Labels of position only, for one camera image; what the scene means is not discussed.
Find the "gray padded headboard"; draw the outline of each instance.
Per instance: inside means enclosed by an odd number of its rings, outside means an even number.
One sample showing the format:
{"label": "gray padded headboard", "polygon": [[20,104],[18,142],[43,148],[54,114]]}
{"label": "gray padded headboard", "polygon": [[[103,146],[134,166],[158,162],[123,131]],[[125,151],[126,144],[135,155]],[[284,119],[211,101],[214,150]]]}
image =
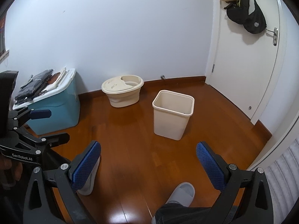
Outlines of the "gray padded headboard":
{"label": "gray padded headboard", "polygon": [[299,138],[265,169],[270,187],[274,224],[280,224],[299,197]]}

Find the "door handle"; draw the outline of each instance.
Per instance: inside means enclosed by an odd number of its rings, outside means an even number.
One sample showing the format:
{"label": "door handle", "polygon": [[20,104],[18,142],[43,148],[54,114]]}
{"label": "door handle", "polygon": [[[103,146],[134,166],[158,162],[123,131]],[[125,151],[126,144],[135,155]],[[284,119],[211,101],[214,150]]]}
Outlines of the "door handle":
{"label": "door handle", "polygon": [[271,31],[269,29],[266,29],[268,32],[272,32],[273,35],[273,45],[277,46],[277,38],[278,38],[278,28],[274,28],[274,31]]}

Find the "slipper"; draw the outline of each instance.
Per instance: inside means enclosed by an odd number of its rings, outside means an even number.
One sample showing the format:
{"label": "slipper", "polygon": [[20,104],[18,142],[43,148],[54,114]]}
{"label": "slipper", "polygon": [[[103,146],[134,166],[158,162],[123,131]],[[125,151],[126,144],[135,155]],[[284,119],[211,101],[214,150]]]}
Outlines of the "slipper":
{"label": "slipper", "polygon": [[96,164],[94,165],[94,168],[92,169],[92,172],[88,176],[88,179],[85,182],[85,185],[82,189],[78,189],[79,194],[82,195],[90,195],[93,191],[93,187],[95,184],[95,176],[97,174],[97,170],[100,164],[101,156],[98,158]]}
{"label": "slipper", "polygon": [[195,189],[193,185],[184,182],[175,188],[166,203],[177,202],[182,206],[189,207],[194,199],[194,194]]}

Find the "blue storage box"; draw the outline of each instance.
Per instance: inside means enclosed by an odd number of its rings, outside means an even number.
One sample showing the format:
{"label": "blue storage box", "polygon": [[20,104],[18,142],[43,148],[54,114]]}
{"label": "blue storage box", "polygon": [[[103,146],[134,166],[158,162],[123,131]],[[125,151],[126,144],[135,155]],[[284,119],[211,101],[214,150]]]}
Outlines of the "blue storage box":
{"label": "blue storage box", "polygon": [[50,118],[31,119],[27,122],[37,135],[63,130],[78,124],[80,101],[76,90],[75,74],[76,69],[69,69],[56,89],[34,98],[33,102],[13,106],[13,109],[28,106],[29,109],[51,110]]}

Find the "black bag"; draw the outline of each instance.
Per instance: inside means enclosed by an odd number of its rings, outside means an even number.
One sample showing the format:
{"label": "black bag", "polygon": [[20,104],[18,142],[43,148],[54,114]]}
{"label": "black bag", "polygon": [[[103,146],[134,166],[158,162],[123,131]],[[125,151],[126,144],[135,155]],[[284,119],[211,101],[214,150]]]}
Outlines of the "black bag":
{"label": "black bag", "polygon": [[240,0],[240,6],[231,3],[224,9],[226,9],[226,14],[230,20],[242,24],[249,33],[258,34],[265,30],[267,24],[257,1],[254,0],[254,2],[255,10],[251,14],[248,14],[249,0]]}

